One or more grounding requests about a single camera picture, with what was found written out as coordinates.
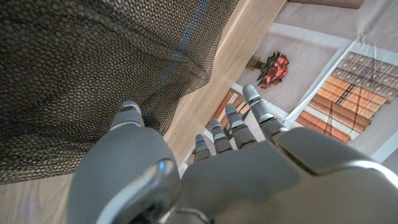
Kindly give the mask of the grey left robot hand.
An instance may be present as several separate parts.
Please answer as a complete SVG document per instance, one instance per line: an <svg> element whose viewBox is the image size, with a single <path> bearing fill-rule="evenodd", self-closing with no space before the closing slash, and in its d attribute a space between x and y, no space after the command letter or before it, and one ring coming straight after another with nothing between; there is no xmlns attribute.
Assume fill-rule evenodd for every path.
<svg viewBox="0 0 398 224"><path fill-rule="evenodd" d="M138 105L123 102L75 171L68 223L397 222L395 173L316 131L287 129L252 85L243 95L265 140L227 105L236 146L212 121L216 155L197 136L183 174Z"/></svg>

